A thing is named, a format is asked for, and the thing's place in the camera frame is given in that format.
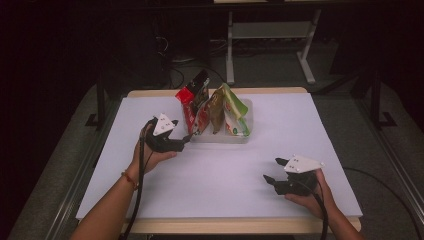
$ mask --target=handheld controller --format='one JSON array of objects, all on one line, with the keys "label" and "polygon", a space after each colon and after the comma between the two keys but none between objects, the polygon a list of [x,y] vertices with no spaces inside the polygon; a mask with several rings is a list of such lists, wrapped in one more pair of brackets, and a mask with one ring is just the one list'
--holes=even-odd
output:
[{"label": "handheld controller", "polygon": [[165,114],[161,114],[159,118],[154,117],[149,123],[153,127],[146,132],[146,144],[155,152],[182,152],[184,145],[190,142],[192,134],[181,140],[169,138],[172,130],[178,124],[178,120],[170,121]]},{"label": "handheld controller", "polygon": [[274,186],[278,195],[292,193],[300,196],[308,196],[311,194],[317,184],[315,171],[324,166],[315,160],[302,156],[294,156],[290,160],[282,158],[275,159],[279,165],[284,166],[287,173],[287,181],[276,181],[274,178],[263,175],[266,182]]}]

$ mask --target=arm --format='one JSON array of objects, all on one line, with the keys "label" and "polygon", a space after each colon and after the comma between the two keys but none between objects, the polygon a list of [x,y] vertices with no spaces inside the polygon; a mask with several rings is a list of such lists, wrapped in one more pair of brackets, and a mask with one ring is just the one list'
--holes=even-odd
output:
[{"label": "arm", "polygon": [[[139,153],[140,142],[135,146],[132,162],[126,171],[128,176],[136,183],[138,183],[139,176]],[[151,153],[152,150],[145,145],[145,162]],[[159,162],[174,156],[176,156],[176,152],[153,152],[147,163],[146,173],[151,171]],[[121,176],[81,220],[71,239],[118,239],[133,193],[133,183],[128,182],[124,176]]]},{"label": "arm", "polygon": [[[328,225],[333,231],[334,236],[338,240],[359,240],[365,239],[349,222],[346,216],[337,207],[331,189],[325,181],[324,174],[321,169],[316,170],[316,176],[318,182],[321,184],[321,188],[318,186],[316,191],[319,195],[323,196],[324,205],[328,213]],[[323,218],[321,208],[319,207],[315,198],[310,195],[307,197],[297,196],[294,194],[286,194],[285,198],[289,201],[297,203],[301,206],[306,207],[312,215]]]}]

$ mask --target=colorful packet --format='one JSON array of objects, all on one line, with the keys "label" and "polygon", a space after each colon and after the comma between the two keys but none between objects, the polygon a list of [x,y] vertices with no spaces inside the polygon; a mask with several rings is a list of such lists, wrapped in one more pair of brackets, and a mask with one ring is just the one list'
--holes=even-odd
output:
[{"label": "colorful packet", "polygon": [[244,116],[249,110],[240,99],[231,91],[230,87],[223,83],[224,89],[224,115],[227,131],[235,136],[249,136],[250,130]]},{"label": "colorful packet", "polygon": [[208,73],[206,70],[202,70],[175,95],[181,102],[183,117],[189,134],[201,134],[207,126],[207,124],[204,126],[204,123],[209,123],[209,115],[198,114],[199,109],[209,99],[209,81]]},{"label": "colorful packet", "polygon": [[224,123],[224,88],[221,86],[208,100],[209,118],[213,126],[213,134],[217,134]]}]

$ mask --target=forearm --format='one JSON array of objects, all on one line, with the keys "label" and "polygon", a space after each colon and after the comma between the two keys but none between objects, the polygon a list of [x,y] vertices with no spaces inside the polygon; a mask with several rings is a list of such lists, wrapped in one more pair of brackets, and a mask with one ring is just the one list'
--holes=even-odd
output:
[{"label": "forearm", "polygon": [[132,183],[120,177],[80,222],[71,239],[118,239],[133,193]]},{"label": "forearm", "polygon": [[362,240],[365,239],[346,216],[339,210],[335,209],[329,212],[328,224],[337,240]]}]

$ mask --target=plastic tray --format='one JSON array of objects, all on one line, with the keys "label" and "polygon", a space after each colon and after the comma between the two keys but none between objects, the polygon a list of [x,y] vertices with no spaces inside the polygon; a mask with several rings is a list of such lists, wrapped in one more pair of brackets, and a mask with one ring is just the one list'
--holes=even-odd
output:
[{"label": "plastic tray", "polygon": [[[253,131],[253,104],[250,99],[242,99],[240,98],[247,107],[248,111],[244,116],[246,120],[247,127],[250,130],[250,135],[252,135]],[[243,144],[249,141],[249,136],[234,136],[231,135],[227,129],[225,129],[225,122],[221,127],[221,130],[213,134],[213,126],[211,123],[208,124],[206,129],[203,131],[201,135],[195,135],[191,138],[191,142],[197,143],[231,143],[231,144]]]}]

